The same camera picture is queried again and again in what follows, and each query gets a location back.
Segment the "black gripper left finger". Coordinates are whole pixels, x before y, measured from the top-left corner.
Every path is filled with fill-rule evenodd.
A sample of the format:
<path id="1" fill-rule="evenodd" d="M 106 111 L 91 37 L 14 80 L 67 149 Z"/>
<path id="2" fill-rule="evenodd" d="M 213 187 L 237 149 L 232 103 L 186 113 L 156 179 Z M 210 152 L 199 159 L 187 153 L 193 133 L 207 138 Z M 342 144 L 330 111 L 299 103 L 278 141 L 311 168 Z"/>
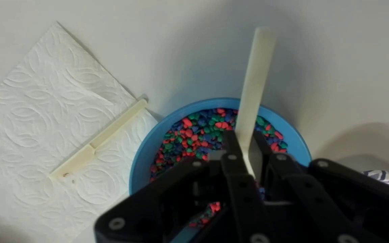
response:
<path id="1" fill-rule="evenodd" d="M 97 243 L 253 243 L 267 238 L 264 206 L 232 132 L 206 163 L 187 160 L 103 213 Z"/>

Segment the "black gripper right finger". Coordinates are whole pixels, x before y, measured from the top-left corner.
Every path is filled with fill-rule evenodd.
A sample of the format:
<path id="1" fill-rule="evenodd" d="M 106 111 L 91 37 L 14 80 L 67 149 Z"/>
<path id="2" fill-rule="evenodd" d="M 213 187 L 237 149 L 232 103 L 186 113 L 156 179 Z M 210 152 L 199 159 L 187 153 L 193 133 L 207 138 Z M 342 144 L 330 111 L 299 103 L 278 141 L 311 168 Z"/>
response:
<path id="1" fill-rule="evenodd" d="M 330 160 L 302 167 L 256 134 L 265 204 L 303 243 L 389 243 L 389 186 Z"/>

